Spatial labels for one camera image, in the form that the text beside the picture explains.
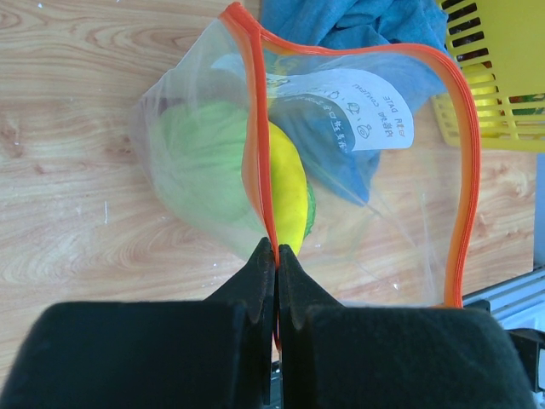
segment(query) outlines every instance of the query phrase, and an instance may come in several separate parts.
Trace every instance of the blue towel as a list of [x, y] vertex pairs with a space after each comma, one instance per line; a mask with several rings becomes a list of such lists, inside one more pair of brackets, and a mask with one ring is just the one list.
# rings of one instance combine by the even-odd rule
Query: blue towel
[[420, 43], [445, 50], [447, 17], [434, 0], [265, 0], [261, 23], [293, 43], [328, 49]]
[[[329, 49], [422, 43], [443, 51], [446, 21], [447, 14], [434, 0], [265, 0], [261, 18], [266, 29], [293, 43]], [[373, 61], [362, 58], [359, 68], [386, 79], [413, 113], [430, 96], [445, 92], [434, 72], [419, 61], [397, 55], [384, 55], [376, 66]], [[310, 175], [338, 196], [364, 205], [370, 198], [370, 180], [380, 151], [352, 152], [350, 143], [348, 150], [339, 149], [329, 118], [321, 118], [315, 108], [305, 101], [278, 101], [269, 119], [294, 142]]]

